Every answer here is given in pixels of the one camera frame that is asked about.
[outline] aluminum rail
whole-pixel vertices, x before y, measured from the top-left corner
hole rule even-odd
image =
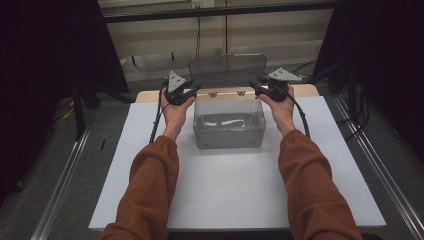
[[[89,114],[88,125],[85,128],[82,136],[78,141],[75,142],[72,152],[68,158],[65,169],[62,172],[62,175],[59,178],[59,181],[54,189],[52,196],[50,197],[49,203],[44,209],[43,215],[41,216],[34,233],[31,237],[31,240],[46,240],[50,230],[53,226],[53,222],[56,218],[57,213],[59,212],[61,203],[65,196],[66,190],[69,186],[69,183],[72,179],[72,175],[75,171],[77,163],[80,159],[82,151],[84,150],[85,143],[87,142],[88,136],[90,134],[90,130],[94,125],[97,110],[93,110],[91,114]]]
[[[349,119],[349,110],[346,102],[340,97],[334,98],[334,102],[336,103],[336,106],[342,114],[343,118]],[[358,126],[355,125],[352,121],[348,121],[348,124],[352,133],[355,133],[359,130]],[[424,240],[424,225],[419,217],[419,214],[416,212],[412,204],[396,184],[395,180],[389,173],[389,170],[387,170],[386,166],[371,145],[371,142],[368,140],[365,133],[362,130],[359,130],[359,133],[356,134],[355,139],[359,146],[362,148],[362,151],[366,155],[369,163],[373,167],[375,173],[377,174],[382,185],[386,189],[414,238],[417,240]]]
[[[105,14],[103,21],[106,23],[136,22],[162,19],[193,18],[193,17],[211,17],[225,15],[241,15],[271,12],[293,12],[307,10],[334,9],[341,7],[354,7],[364,4],[366,0],[327,0],[318,2],[301,3],[282,3],[239,7],[215,7],[200,9],[184,9],[162,12],[147,13],[123,13],[123,14]]]

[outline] gray floor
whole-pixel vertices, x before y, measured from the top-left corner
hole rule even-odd
[[[287,70],[298,65],[288,65]],[[302,71],[311,73],[309,66]],[[158,81],[131,81],[129,96],[135,97],[142,90],[158,88]],[[317,84],[321,95],[325,96],[336,120],[341,119],[333,97],[328,94],[324,82]],[[100,233],[87,228],[97,198],[107,175],[120,133],[129,109],[128,104],[116,102],[108,96],[100,95],[102,105],[98,110],[85,110],[86,115],[96,115],[84,151],[76,165],[69,187],[65,192],[61,207],[48,234],[48,239],[98,239]],[[60,109],[60,116],[66,109]],[[349,136],[346,125],[341,126],[344,136]],[[22,192],[11,194],[0,209],[0,239],[31,239],[56,183],[65,167],[75,144],[75,120],[58,118],[50,139],[44,146],[31,171],[24,179]],[[384,161],[387,169],[398,183],[405,196],[419,215],[424,215],[424,163],[402,138],[393,133],[393,126],[375,107],[370,104],[370,121],[365,129],[367,137]],[[376,176],[368,160],[355,141],[347,144],[364,175],[377,204],[387,221],[387,226],[363,229],[363,232],[378,234],[384,239],[415,239],[393,204],[381,181]],[[288,235],[276,232],[247,233],[185,233],[174,234],[171,239],[289,239]]]

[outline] hand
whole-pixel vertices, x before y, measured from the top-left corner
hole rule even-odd
[[[294,89],[289,84],[289,94],[294,96]],[[259,95],[259,98],[269,105],[272,110],[272,116],[277,123],[278,130],[284,135],[293,129],[296,129],[293,123],[293,108],[294,103],[291,99],[286,98],[283,102],[275,102],[265,94]]]
[[[191,106],[191,104],[193,104],[196,98],[191,97],[182,105],[174,106],[169,104],[168,100],[166,100],[164,91],[166,91],[166,89],[162,90],[160,106],[162,108],[166,124],[163,135],[175,141],[177,140],[177,137],[181,132],[181,128],[185,123],[187,109]]]

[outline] handheld controller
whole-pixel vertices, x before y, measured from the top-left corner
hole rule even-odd
[[[165,90],[165,98],[172,105],[180,106],[185,103],[190,97],[196,97],[197,91],[201,88],[200,84],[196,84],[189,91],[184,92],[185,88],[189,88],[193,85],[194,81],[178,76],[176,73],[171,71],[169,73],[169,79]]]
[[[268,74],[264,78],[260,79],[260,82],[255,83],[250,81],[249,85],[255,89],[255,95],[265,94],[275,102],[282,102],[286,99],[286,93],[288,91],[288,81],[300,81],[302,80],[298,76],[291,74],[290,72],[279,68],[276,71]],[[264,88],[261,84],[267,84],[268,88]]]

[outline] table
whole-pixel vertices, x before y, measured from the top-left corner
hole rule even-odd
[[[292,85],[294,88],[294,96],[295,97],[315,97],[315,96],[319,96],[319,93],[316,89],[316,87],[312,84],[297,84],[297,85]],[[220,93],[225,93],[225,92],[231,92],[231,93],[235,93],[236,91],[245,91],[246,94],[246,98],[251,98],[254,97],[255,91],[250,88],[250,87],[238,87],[238,88],[214,88],[214,89],[200,89],[198,91],[198,96],[200,98],[205,97],[206,95],[208,95],[208,93],[210,92],[220,92]],[[157,102],[158,101],[158,92],[157,91],[144,91],[144,92],[140,92],[137,95],[136,98],[136,103],[143,103],[143,102]]]
[[[327,156],[333,179],[351,207],[359,226],[385,221],[322,97],[311,85],[294,85],[295,96],[308,119],[312,139]],[[199,97],[209,97],[204,90]],[[312,97],[300,97],[300,94]],[[131,106],[114,160],[89,228],[101,230],[114,221],[117,204],[128,184],[133,157],[148,143],[158,92],[143,92]],[[267,124],[260,148],[208,149],[196,147],[189,118],[177,139],[180,174],[168,220],[170,231],[269,230],[289,227],[284,185],[277,167],[281,134],[264,104]],[[187,116],[193,116],[193,107]],[[303,131],[298,112],[296,126]],[[164,124],[158,127],[163,131]]]

